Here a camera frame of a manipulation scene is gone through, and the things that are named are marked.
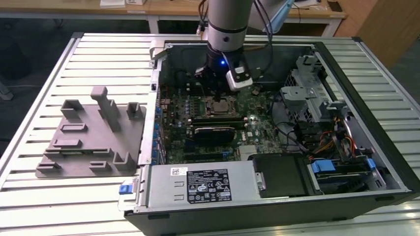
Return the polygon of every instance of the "barcode sticker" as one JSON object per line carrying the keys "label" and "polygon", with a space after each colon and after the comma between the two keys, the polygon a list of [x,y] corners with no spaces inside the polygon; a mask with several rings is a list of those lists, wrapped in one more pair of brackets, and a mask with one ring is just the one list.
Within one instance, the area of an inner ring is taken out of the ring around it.
{"label": "barcode sticker", "polygon": [[189,167],[171,168],[173,176],[186,176],[189,171]]}

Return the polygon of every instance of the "power supply label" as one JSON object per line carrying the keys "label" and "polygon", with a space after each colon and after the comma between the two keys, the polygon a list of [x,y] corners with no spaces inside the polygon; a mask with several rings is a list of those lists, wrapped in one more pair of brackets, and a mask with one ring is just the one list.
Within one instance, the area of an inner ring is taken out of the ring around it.
{"label": "power supply label", "polygon": [[191,204],[231,201],[229,169],[189,171],[187,196]]}

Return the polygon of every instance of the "circuit board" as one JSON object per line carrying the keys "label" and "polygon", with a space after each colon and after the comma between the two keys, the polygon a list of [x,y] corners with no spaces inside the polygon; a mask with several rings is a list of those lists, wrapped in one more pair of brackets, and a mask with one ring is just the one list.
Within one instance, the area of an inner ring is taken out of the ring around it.
{"label": "circuit board", "polygon": [[165,111],[165,137],[167,149],[167,164],[193,163],[186,160],[186,142],[190,142],[189,120],[191,118],[245,117],[246,128],[235,130],[235,138],[231,143],[218,146],[197,146],[193,154],[223,153],[223,161],[239,161],[239,146],[255,145],[258,153],[279,153],[283,150],[278,132],[273,123],[269,107],[273,103],[273,95],[269,91],[259,91],[259,87],[250,87],[235,96],[223,96],[218,106],[213,96],[191,96],[190,93],[175,90],[167,93],[163,99]]}

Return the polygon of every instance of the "cardboard box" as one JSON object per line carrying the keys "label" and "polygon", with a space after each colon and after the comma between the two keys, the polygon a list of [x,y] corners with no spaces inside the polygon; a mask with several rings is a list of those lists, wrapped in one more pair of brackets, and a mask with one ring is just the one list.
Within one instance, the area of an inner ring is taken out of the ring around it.
{"label": "cardboard box", "polygon": [[125,8],[125,0],[101,0],[101,8]]}
{"label": "cardboard box", "polygon": [[143,5],[147,0],[126,0],[127,4]]}

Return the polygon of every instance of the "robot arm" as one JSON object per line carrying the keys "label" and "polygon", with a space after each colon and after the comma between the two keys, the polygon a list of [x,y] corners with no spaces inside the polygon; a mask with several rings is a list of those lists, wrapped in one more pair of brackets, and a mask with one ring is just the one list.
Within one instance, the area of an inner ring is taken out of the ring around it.
{"label": "robot arm", "polygon": [[[271,9],[279,9],[270,15],[277,16],[282,26],[294,0],[263,2],[263,5]],[[255,15],[253,3],[254,0],[209,0],[209,55],[207,64],[201,68],[199,74],[201,76],[205,74],[207,80],[226,80],[231,91],[238,91],[254,83],[243,47],[249,22],[253,26],[262,25],[254,23],[262,22],[261,18],[257,19],[255,16],[251,18],[251,15]]]}

